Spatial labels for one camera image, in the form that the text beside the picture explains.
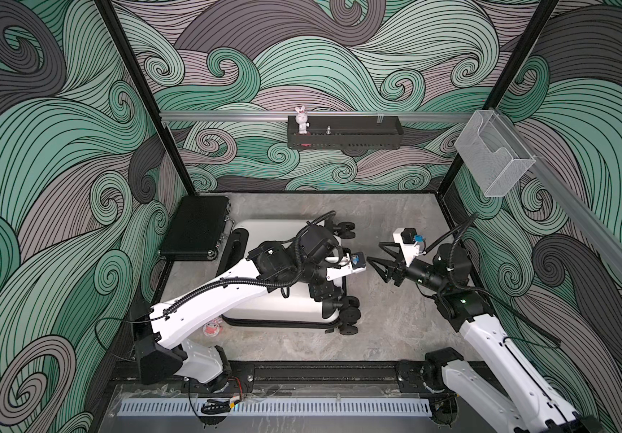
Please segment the white hard-shell suitcase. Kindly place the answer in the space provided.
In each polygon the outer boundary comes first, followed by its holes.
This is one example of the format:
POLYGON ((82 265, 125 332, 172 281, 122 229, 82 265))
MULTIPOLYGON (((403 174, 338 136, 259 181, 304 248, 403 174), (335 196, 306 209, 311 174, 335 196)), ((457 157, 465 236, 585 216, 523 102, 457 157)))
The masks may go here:
POLYGON ((355 238, 355 224, 334 222, 332 216, 311 223, 294 219, 249 219, 235 226, 225 247, 218 275, 239 261, 254 265, 253 277, 266 283, 288 283, 302 268, 297 282, 250 299, 222 314, 233 327, 308 328, 344 336, 358 333, 361 318, 358 298, 350 296, 347 277, 335 280, 343 286, 340 299, 316 302, 309 296, 308 278, 314 271, 326 273, 327 258, 354 254, 343 245, 355 238))

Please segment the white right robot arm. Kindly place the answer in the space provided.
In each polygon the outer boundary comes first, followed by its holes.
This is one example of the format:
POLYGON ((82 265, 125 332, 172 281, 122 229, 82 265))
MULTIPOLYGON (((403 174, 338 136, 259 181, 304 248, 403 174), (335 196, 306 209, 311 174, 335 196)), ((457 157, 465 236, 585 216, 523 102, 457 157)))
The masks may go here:
POLYGON ((425 357, 426 387, 459 395, 497 432, 603 431, 599 420, 565 400, 518 349, 493 308, 498 298, 469 284, 473 264, 460 241, 473 221, 468 218, 431 245, 413 227, 399 228, 392 241, 379 243, 387 259, 366 260, 385 283, 411 281, 430 290, 439 313, 498 382, 492 385, 459 352, 445 348, 425 357))

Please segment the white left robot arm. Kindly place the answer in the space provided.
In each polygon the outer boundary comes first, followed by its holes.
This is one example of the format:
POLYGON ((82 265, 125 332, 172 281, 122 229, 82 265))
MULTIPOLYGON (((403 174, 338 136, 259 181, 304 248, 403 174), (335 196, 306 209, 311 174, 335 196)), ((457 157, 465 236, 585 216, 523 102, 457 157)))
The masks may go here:
POLYGON ((301 227, 290 243, 265 241, 223 275, 170 301, 152 305, 132 321, 139 380, 157 384, 180 376, 216 390, 231 377, 222 348, 191 344, 188 337, 207 322, 276 290, 305 283, 312 299, 335 291, 340 270, 352 270, 329 211, 301 227))

